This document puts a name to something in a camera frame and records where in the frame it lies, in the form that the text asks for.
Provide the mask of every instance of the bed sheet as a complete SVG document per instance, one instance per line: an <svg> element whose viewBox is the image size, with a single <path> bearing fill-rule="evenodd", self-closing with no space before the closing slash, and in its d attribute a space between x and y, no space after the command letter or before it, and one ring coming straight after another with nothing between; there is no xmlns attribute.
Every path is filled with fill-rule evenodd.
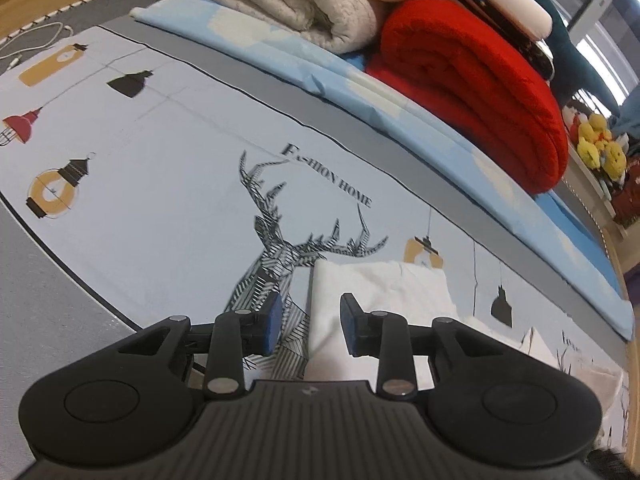
<svg viewBox="0 0 640 480"><path fill-rule="evenodd" d="M316 261L411 259L416 237L429 237L442 258L460 317L514 339L533 317L559 358L578 352L620 369L544 294L402 182L142 42L102 28L59 42L0 78L0 116L14 117L4 121L11 139L0 150L3 199L76 280L133 323L175 314L211 322L279 291L288 338L274 360L248 360L249 380L302 373ZM500 290L511 327L491 315ZM603 435L619 449L626 406L623 387L604 421Z"/></svg>
<svg viewBox="0 0 640 480"><path fill-rule="evenodd" d="M503 170L433 114L322 48L206 0L163 0L131 15L251 63L385 132L534 250L620 335L633 337L630 303Z"/></svg>

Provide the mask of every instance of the gray floor mat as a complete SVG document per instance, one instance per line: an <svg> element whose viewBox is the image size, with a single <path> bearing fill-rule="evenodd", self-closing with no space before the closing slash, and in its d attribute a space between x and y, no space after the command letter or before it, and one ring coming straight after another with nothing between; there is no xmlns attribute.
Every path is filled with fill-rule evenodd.
<svg viewBox="0 0 640 480"><path fill-rule="evenodd" d="M156 1L92 0L43 23L62 22L78 33ZM2 54L44 44L55 29L25 34ZM24 53L23 60L38 52ZM0 73L12 59L0 61ZM3 206L0 225L0 480L8 480L33 460L17 418L26 389L47 373L129 335L131 329L61 272Z"/></svg>

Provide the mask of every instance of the black lamp print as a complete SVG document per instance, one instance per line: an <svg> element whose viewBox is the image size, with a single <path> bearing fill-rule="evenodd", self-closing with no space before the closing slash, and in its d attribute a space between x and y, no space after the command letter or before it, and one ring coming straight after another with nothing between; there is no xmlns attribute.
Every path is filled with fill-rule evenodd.
<svg viewBox="0 0 640 480"><path fill-rule="evenodd" d="M512 328L513 321L511 319L511 305L507 301L507 294L502 288L502 264L500 265L500 285L498 286L498 296L491 304L491 315L498 321Z"/></svg>
<svg viewBox="0 0 640 480"><path fill-rule="evenodd" d="M120 92L127 97L135 97L142 92L145 87L145 79L152 76L154 73L151 70L143 70L142 72L136 72L135 74L125 74L122 77L112 79L107 83L116 92Z"/></svg>

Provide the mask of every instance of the red blanket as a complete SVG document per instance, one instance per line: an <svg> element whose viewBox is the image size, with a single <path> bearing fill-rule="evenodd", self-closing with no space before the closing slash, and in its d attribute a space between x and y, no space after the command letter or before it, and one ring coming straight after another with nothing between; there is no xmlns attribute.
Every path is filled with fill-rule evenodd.
<svg viewBox="0 0 640 480"><path fill-rule="evenodd" d="M545 192L562 177L568 143L550 89L463 7L448 0L399 6L366 72L453 126L527 192Z"/></svg>

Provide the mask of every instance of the red lamp print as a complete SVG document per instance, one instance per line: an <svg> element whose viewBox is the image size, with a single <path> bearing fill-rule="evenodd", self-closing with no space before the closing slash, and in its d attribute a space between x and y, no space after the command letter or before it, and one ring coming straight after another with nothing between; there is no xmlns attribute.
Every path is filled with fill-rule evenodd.
<svg viewBox="0 0 640 480"><path fill-rule="evenodd" d="M6 146L14 139L21 143L31 139L31 125L38 118L42 108L32 110L24 115L11 115L2 120L2 131L0 132L0 146Z"/></svg>

